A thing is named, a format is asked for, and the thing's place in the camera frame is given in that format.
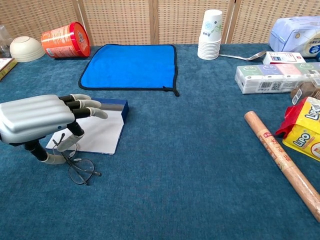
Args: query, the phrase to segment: spoon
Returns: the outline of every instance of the spoon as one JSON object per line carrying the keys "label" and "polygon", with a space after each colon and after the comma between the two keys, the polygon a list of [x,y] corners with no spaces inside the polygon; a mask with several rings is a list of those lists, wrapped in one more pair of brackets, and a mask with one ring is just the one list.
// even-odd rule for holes
{"label": "spoon", "polygon": [[219,54],[219,56],[221,57],[229,57],[229,58],[234,58],[234,59],[241,59],[241,60],[245,60],[245,61],[251,61],[251,60],[254,60],[254,59],[257,59],[257,58],[260,58],[262,57],[263,55],[266,54],[267,51],[261,51],[261,52],[258,52],[256,53],[255,55],[251,56],[251,57],[242,57],[242,56],[233,56],[233,55],[227,55],[227,54]]}

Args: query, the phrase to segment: table surface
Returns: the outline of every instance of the table surface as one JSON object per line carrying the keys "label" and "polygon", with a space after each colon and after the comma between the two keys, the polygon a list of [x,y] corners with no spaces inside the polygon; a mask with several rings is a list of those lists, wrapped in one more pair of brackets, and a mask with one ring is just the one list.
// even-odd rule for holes
{"label": "table surface", "polygon": [[[243,95],[236,67],[261,59],[202,60],[197,47],[176,45],[180,97],[79,88],[98,47],[86,59],[45,55],[18,63],[0,82],[1,103],[81,93],[127,100],[130,111],[115,155],[79,153],[102,173],[90,186],[74,184],[66,164],[42,164],[22,146],[0,143],[1,238],[319,238],[319,224],[244,120],[255,111],[274,133],[289,94]],[[249,57],[263,50],[270,48],[224,44],[220,53]],[[284,149],[320,191],[320,162]]]}

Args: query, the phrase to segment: bowl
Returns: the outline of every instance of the bowl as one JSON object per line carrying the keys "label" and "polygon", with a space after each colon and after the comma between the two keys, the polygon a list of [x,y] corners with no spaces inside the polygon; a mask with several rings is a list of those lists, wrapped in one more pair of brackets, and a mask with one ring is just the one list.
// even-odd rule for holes
{"label": "bowl", "polygon": [[45,55],[39,41],[29,36],[19,36],[10,44],[10,54],[19,63],[31,62]]}

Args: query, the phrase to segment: woven panel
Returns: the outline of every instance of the woven panel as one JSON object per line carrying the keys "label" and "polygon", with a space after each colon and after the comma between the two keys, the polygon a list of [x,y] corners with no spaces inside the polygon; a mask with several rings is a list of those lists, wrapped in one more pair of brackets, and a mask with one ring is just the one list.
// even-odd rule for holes
{"label": "woven panel", "polygon": [[159,43],[197,44],[206,10],[223,12],[222,30],[229,0],[158,0]]}
{"label": "woven panel", "polygon": [[267,43],[279,18],[320,15],[320,0],[241,0],[231,43]]}
{"label": "woven panel", "polygon": [[71,0],[1,0],[0,24],[13,37],[29,36],[40,41],[43,32],[77,21]]}
{"label": "woven panel", "polygon": [[150,44],[148,0],[83,0],[94,46]]}

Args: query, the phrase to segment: robotic hand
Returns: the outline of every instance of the robotic hand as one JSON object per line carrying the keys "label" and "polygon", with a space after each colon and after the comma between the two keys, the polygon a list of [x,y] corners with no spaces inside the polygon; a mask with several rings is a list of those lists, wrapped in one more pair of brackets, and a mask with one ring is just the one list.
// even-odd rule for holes
{"label": "robotic hand", "polygon": [[64,164],[65,158],[48,153],[39,139],[68,128],[72,135],[57,146],[59,152],[67,150],[85,134],[76,119],[108,118],[100,107],[99,101],[83,94],[40,95],[0,103],[0,140],[12,146],[24,145],[43,163]]}

